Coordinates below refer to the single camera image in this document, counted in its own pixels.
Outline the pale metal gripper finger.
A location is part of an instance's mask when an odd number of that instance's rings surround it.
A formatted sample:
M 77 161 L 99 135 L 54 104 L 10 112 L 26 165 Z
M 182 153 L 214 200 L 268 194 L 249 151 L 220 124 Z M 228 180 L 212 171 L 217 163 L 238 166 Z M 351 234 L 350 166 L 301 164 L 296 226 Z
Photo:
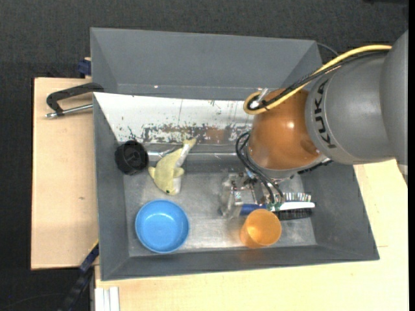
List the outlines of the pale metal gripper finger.
M 222 181 L 222 195 L 248 190 L 248 175 L 245 172 L 231 173 Z
M 236 218 L 240 216 L 243 202 L 234 195 L 225 195 L 220 198 L 219 214 L 225 218 Z

